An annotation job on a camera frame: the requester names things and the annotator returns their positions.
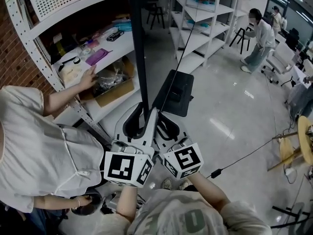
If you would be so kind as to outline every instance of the gray concrete floor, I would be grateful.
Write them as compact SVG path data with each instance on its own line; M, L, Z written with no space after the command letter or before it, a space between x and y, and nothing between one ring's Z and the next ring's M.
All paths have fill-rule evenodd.
M162 84L159 81L164 81L167 76L168 71L162 70L164 65L168 64L168 70L177 65L171 41L168 30L162 29L157 21L152 31L147 30L145 55L151 98ZM250 50L242 56L246 57L253 47L254 43L251 43ZM195 98L183 121L193 141L200 147L205 161L201 173L205 176L249 154L289 127L289 113L284 105L289 93L288 85L270 84L260 70L253 74L242 72L240 58L240 46L225 46L210 57L208 67L199 67L192 73L195 78L192 96ZM297 147L297 138L292 138L292 143ZM225 169L212 181L225 191L231 201L243 200L254 205L259 216L270 226L282 224L286 216L271 207L276 205L284 209L292 207L294 202L303 202L305 211L309 212L313 190L307 179L303 179L308 165L302 159L292 164L297 171L289 176L290 181L295 180L292 185L288 183L282 167L267 172L278 161L279 144L271 141L253 155ZM149 186L155 184L154 188L159 188L161 182L170 176L157 164L146 188L139 193L148 199ZM116 186L111 184L99 189L104 196L114 190ZM67 235L92 234L100 221L99 211L88 217L69 214L69 220L63 221L61 227ZM288 234L288 230L273 230L273 234L277 233Z

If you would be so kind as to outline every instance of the brick wall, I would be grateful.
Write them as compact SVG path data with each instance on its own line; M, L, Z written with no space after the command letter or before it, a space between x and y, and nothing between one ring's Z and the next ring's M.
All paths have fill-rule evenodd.
M0 0L0 88L5 85L35 87L44 94L54 91L25 50L5 1Z

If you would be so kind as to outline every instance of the purple package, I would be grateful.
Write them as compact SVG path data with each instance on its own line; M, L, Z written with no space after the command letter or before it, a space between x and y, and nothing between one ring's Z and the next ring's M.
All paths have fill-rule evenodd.
M101 48L101 49L97 50L89 58L87 58L86 63L89 64L90 66L93 66L96 63L98 63L102 58L104 58L111 51L107 51L107 50Z

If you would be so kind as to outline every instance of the shoe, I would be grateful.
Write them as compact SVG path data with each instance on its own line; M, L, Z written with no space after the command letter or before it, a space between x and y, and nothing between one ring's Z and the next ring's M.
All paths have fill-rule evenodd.
M172 180L170 178L163 181L162 189L173 190Z
M248 64L246 63L246 61L245 61L244 58L241 58L241 59L240 59L240 62L242 62L244 65L248 65Z
M188 180L185 180L184 182L182 182L182 184L179 186L180 190L185 190L188 186L190 186L191 183L189 183Z
M251 71L248 69L247 66L241 66L240 68L242 71L247 72L247 73L251 73Z

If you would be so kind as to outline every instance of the person in white shirt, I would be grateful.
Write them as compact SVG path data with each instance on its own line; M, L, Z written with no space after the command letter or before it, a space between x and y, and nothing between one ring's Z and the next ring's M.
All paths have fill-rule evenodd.
M137 188L124 187L116 213L102 216L94 235L271 235L271 229L244 202L230 202L225 193L202 176L188 177L172 190L167 179L136 214Z
M274 35L276 36L281 31L282 15L280 14L279 8L277 6L274 6L273 10L273 31Z
M254 72L266 58L269 51L275 47L275 36L272 27L262 19L262 14L258 9L251 9L249 20L254 25L253 31L246 31L248 37L255 37L257 44L252 54L245 59L240 59L244 64L241 70L244 72Z
M35 88L0 90L0 200L21 212L85 206L81 196L102 180L102 145L87 131L45 118L96 80L91 67L81 82L43 96Z

